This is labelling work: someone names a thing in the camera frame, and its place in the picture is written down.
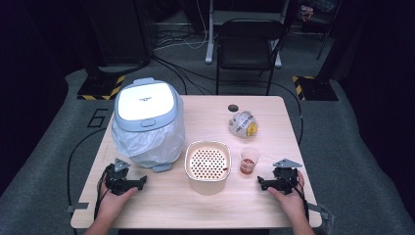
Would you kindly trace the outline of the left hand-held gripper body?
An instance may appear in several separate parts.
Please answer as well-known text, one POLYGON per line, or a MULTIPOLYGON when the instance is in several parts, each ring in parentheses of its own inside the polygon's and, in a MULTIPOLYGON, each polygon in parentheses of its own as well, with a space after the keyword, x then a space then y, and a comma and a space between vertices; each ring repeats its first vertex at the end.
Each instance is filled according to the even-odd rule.
POLYGON ((113 194, 119 196, 137 186, 136 181, 126 178, 129 167, 130 164, 121 159, 115 159, 112 164, 106 167, 105 184, 113 194))

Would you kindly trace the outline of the person's right hand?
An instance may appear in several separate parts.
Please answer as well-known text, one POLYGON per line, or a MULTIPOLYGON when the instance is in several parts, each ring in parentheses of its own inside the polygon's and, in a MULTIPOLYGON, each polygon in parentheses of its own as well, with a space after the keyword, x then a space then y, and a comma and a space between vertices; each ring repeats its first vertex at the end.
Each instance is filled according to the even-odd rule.
POLYGON ((295 190, 287 195, 284 195, 272 187, 267 189, 267 192, 272 195, 280 204, 282 211, 288 217, 291 223, 300 220, 307 220, 302 198, 304 180, 300 171, 298 172, 298 180, 299 182, 295 187, 295 190))

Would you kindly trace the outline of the blue-grey pedal trash can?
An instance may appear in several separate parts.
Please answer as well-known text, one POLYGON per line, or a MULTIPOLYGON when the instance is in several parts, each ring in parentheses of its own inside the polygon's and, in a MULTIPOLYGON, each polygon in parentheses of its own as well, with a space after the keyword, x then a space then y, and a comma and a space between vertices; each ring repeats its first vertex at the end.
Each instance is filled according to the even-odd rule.
MULTIPOLYGON (((147 77, 134 80, 117 94, 114 120, 126 131, 145 132, 170 124, 183 112, 183 101, 170 84, 147 77)), ((172 165, 151 169, 163 172, 172 165)))

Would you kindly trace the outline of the dark cabinet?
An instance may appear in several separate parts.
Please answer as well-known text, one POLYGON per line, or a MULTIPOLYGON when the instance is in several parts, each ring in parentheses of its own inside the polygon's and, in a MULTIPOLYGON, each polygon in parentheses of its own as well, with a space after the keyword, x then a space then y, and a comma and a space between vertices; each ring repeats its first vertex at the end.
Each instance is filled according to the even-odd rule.
POLYGON ((144 68, 153 43, 146 0, 82 0, 107 67, 144 68))

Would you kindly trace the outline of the metal bin with perforated strainer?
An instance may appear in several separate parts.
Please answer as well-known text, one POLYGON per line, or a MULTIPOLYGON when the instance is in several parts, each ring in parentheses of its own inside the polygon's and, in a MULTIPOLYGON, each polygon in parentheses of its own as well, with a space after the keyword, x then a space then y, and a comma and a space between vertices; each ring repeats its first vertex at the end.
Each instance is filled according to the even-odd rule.
POLYGON ((228 146, 218 141, 196 141, 185 156, 185 172, 191 187, 201 195, 215 195, 223 190, 231 172, 228 146))

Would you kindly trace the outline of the black folding chair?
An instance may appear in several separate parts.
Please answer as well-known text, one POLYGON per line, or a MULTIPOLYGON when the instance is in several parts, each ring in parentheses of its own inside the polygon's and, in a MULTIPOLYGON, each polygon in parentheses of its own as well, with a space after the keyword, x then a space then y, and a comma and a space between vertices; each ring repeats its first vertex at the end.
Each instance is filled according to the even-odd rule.
POLYGON ((215 93, 219 94, 221 70, 268 71, 268 95, 285 34, 285 26, 276 20, 232 19, 223 23, 217 35, 215 93))

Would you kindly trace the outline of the grey tape strip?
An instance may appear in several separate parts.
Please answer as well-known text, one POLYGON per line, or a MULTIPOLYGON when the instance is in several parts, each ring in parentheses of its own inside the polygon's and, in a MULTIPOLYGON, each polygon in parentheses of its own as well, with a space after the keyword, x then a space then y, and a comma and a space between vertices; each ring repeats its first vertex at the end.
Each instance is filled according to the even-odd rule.
POLYGON ((311 211, 318 212, 323 219, 329 219, 330 218, 329 213, 323 207, 321 207, 319 205, 308 204, 308 208, 311 211))
POLYGON ((74 205, 68 205, 66 208, 66 212, 74 213, 76 210, 86 210, 88 206, 88 203, 76 203, 74 205))

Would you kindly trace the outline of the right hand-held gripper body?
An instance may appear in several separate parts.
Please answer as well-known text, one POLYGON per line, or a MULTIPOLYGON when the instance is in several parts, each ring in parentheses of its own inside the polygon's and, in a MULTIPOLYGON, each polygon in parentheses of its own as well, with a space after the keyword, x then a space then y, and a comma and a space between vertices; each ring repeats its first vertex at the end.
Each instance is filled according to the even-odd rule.
POLYGON ((288 159, 283 159, 274 164, 273 170, 274 179, 276 183, 274 188, 278 191, 283 191, 285 194, 290 194, 293 190, 300 194, 297 188, 299 185, 299 171, 300 164, 288 159))

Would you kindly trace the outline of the white metal desk frame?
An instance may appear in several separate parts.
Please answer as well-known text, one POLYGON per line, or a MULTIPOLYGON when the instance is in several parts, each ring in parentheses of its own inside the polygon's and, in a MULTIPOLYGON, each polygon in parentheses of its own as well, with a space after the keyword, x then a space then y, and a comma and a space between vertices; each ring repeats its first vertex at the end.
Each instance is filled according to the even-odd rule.
POLYGON ((210 65, 214 55, 214 27, 231 19, 275 20, 283 23, 294 0, 208 0, 207 50, 205 63, 210 65))

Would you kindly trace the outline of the hazard-striped black stand base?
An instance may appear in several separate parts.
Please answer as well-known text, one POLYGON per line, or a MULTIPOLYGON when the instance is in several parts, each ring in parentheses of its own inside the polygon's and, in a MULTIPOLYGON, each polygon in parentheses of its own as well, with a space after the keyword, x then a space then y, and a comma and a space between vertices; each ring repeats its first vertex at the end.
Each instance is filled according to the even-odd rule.
POLYGON ((313 76, 293 76, 292 80, 300 100, 338 101, 329 81, 320 81, 313 76))
POLYGON ((77 98, 83 100, 112 100, 120 90, 125 76, 88 77, 77 92, 77 98))

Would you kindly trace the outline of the person's left hand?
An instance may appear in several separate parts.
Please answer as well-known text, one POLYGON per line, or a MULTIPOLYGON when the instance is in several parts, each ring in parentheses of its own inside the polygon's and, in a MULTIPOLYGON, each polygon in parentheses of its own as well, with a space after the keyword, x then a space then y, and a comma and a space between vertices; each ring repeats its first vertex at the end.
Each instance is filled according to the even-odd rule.
POLYGON ((122 212, 125 204, 137 193, 138 189, 134 187, 118 196, 113 194, 105 183, 102 183, 99 197, 100 206, 96 219, 99 221, 114 222, 122 212))

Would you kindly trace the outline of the white plastic trash bag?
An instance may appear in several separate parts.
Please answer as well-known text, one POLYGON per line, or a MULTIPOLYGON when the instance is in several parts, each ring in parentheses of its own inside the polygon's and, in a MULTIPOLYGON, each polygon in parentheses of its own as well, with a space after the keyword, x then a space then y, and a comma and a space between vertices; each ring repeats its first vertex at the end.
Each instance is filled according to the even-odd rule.
POLYGON ((145 132, 126 131, 114 120, 112 136, 117 150, 142 167, 171 165, 185 142, 183 115, 179 113, 170 124, 145 132))

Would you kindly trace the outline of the clear plastic wrapper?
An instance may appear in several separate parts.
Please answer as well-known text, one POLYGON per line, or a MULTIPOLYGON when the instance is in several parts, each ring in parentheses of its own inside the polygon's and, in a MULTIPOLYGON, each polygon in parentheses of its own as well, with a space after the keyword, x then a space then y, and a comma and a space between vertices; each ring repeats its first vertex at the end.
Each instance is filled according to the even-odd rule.
POLYGON ((257 133, 258 123, 251 112, 244 111, 235 114, 228 121, 229 131, 239 137, 250 137, 257 133))

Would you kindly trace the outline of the clear plastic cup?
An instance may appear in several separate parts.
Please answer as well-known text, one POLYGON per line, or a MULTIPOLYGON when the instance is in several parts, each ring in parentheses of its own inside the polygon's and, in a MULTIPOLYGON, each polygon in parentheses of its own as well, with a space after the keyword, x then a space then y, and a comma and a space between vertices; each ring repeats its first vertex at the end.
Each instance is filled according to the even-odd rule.
POLYGON ((240 171, 243 174, 251 174, 261 158, 261 153, 253 147, 244 148, 240 154, 240 171))

